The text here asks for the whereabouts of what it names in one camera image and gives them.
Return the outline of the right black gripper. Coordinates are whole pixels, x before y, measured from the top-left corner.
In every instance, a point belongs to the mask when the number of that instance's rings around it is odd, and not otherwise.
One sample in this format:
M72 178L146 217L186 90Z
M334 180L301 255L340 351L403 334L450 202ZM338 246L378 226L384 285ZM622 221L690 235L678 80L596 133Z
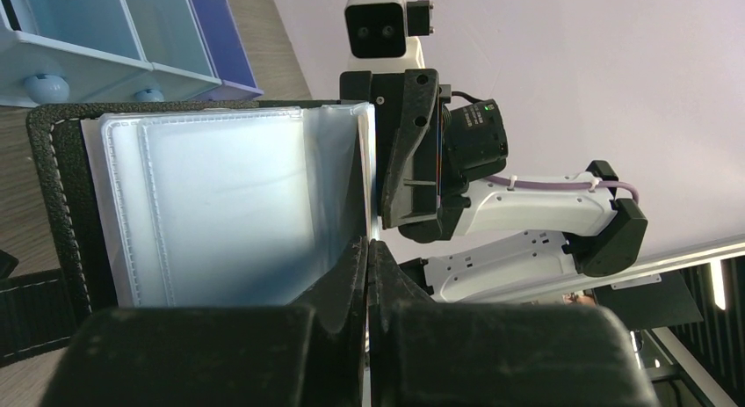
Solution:
M415 242L452 239L468 201L452 171L444 134L450 94L435 69L345 71L340 97L366 101L375 115L377 214L384 229Z

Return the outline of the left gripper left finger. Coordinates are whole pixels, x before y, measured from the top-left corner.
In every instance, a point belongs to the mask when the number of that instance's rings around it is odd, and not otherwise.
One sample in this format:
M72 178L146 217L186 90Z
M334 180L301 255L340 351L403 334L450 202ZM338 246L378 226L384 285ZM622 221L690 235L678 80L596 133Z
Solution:
M85 321L45 406L359 406L369 243L285 306L107 309Z

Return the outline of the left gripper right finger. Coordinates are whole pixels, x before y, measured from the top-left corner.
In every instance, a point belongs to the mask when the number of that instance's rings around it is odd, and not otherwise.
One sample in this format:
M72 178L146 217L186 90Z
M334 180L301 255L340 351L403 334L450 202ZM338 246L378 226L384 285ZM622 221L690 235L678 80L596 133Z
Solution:
M656 406L608 309L433 301L368 249L375 406Z

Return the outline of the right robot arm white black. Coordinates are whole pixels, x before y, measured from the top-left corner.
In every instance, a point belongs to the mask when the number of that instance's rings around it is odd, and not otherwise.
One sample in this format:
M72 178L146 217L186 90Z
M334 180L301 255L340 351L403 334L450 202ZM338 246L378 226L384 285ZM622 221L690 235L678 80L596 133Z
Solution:
M439 302L482 302L532 277L603 278L636 261L648 221L637 190L603 160L557 178L505 177L509 145L498 104L465 96L434 69L347 71L345 101L373 105L372 197L384 229L416 243L478 232L505 238L401 269Z

